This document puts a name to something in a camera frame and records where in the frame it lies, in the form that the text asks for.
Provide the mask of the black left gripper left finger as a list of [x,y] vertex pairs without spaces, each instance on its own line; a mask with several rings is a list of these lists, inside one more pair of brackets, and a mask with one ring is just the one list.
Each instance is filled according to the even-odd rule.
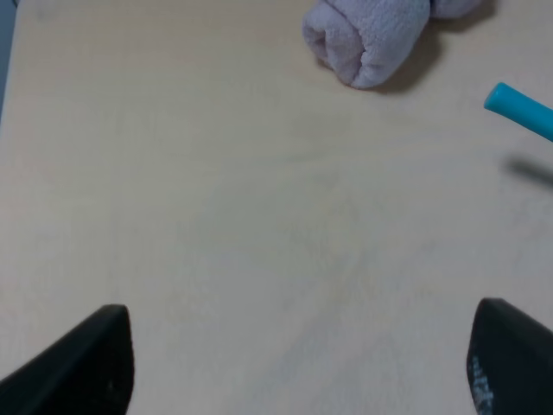
[[125,414],[134,378],[130,313],[107,304],[1,380],[1,413]]

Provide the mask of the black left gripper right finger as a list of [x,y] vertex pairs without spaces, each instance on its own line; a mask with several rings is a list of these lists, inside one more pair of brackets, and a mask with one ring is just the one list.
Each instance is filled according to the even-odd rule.
[[467,382],[478,414],[551,414],[552,331],[502,298],[482,299]]

